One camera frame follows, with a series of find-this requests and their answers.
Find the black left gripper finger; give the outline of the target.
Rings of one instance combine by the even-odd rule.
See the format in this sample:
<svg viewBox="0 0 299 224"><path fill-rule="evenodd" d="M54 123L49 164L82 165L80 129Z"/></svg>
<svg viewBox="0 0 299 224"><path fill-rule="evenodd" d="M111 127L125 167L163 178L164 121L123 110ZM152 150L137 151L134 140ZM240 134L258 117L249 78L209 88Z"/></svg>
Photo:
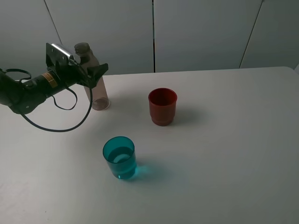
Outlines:
<svg viewBox="0 0 299 224"><path fill-rule="evenodd" d="M107 71L108 71L108 64L104 63L95 67L88 67L87 75L92 80L99 81Z"/></svg>
<svg viewBox="0 0 299 224"><path fill-rule="evenodd" d="M79 85L93 89L97 86L97 81L93 77L83 77L80 79Z"/></svg>

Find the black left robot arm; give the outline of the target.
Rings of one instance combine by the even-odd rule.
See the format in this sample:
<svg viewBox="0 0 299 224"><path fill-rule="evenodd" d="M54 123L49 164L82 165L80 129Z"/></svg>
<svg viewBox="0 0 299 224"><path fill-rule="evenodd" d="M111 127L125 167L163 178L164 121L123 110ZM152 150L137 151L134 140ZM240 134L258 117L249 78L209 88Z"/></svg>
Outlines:
<svg viewBox="0 0 299 224"><path fill-rule="evenodd" d="M108 64L101 64L84 70L75 62L50 63L48 71L35 77L16 81L7 75L25 70L8 69L0 71L0 103L8 106L16 114L29 114L46 99L69 89L74 84L94 88L99 79L108 71Z"/></svg>

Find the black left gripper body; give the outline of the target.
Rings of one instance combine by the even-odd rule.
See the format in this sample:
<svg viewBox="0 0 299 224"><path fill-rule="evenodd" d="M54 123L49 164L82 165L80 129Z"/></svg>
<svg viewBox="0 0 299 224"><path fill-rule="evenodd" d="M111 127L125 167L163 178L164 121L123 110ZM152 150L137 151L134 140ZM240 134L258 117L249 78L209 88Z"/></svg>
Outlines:
<svg viewBox="0 0 299 224"><path fill-rule="evenodd" d="M68 62L52 62L47 59L46 65L48 70L45 74L46 90L62 90L74 84L89 87L86 73L75 59Z"/></svg>

